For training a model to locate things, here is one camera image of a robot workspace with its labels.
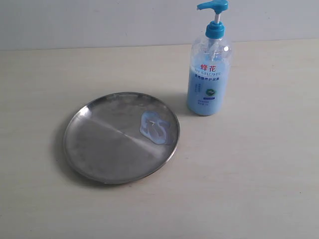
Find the blue pump lotion bottle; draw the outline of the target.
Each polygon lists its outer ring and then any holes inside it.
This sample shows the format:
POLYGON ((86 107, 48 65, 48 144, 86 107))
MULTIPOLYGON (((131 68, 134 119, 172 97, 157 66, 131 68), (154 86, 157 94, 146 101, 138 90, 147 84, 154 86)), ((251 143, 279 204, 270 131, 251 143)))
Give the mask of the blue pump lotion bottle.
POLYGON ((215 18, 191 48, 187 106, 197 115, 210 116, 221 109, 230 70, 232 49, 224 39, 225 26, 220 20, 221 13, 228 10, 228 1, 212 0, 197 9, 211 9, 215 18))

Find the pale blue soap blob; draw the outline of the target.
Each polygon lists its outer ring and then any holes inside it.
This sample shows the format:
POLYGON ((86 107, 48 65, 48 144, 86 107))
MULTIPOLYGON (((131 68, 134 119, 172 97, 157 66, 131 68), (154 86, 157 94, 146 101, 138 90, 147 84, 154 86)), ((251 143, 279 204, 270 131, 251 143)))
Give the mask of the pale blue soap blob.
POLYGON ((157 112, 145 111, 141 115, 140 133, 157 145, 172 144, 170 122, 163 120, 157 112))

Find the round stainless steel plate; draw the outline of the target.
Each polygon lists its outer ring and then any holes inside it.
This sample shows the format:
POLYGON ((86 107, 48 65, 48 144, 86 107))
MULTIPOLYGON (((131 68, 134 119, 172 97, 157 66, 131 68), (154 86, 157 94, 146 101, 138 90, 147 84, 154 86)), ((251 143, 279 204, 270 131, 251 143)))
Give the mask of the round stainless steel plate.
POLYGON ((93 181, 118 185, 145 178, 163 167, 177 149, 180 126, 161 100, 136 92, 94 99, 72 117, 63 136, 70 167, 93 181), (141 115, 157 112, 170 122, 172 144, 157 145, 140 133, 141 115))

